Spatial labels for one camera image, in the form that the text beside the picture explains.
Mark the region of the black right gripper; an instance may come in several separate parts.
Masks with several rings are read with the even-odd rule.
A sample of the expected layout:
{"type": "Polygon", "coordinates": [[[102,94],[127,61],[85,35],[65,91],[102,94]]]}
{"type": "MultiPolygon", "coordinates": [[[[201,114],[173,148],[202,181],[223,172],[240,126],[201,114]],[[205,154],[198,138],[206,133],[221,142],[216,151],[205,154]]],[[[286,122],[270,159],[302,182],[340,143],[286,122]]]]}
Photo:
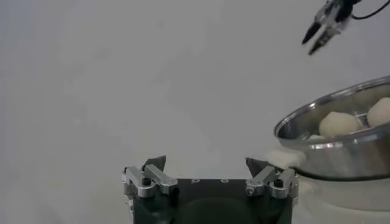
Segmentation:
{"type": "Polygon", "coordinates": [[[319,49],[324,47],[334,36],[341,33],[334,28],[336,25],[344,24],[352,15],[353,6],[360,3],[361,0],[331,0],[326,2],[315,14],[313,23],[308,28],[302,45],[309,42],[322,26],[325,30],[314,42],[308,55],[314,55],[319,49]]]}

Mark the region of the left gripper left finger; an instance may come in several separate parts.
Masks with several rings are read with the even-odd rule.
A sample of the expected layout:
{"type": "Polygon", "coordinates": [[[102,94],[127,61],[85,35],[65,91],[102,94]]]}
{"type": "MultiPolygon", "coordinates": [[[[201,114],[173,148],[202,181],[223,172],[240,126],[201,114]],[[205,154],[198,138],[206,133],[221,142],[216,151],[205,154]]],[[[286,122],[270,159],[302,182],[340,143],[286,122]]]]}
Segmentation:
{"type": "Polygon", "coordinates": [[[154,197],[158,192],[171,195],[178,186],[178,179],[164,173],[165,156],[149,158],[139,169],[125,167],[122,171],[123,195],[140,198],[154,197]]]}

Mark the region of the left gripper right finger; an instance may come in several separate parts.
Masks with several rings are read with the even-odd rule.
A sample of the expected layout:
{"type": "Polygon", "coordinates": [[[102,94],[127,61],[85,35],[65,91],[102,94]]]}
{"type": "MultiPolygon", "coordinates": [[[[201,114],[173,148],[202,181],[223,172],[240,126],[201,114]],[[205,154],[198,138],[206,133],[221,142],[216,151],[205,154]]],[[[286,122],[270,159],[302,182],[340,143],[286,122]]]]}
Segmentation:
{"type": "Polygon", "coordinates": [[[282,169],[253,158],[246,158],[252,178],[246,180],[246,195],[257,197],[270,194],[272,198],[297,198],[298,180],[294,169],[282,169]]]}

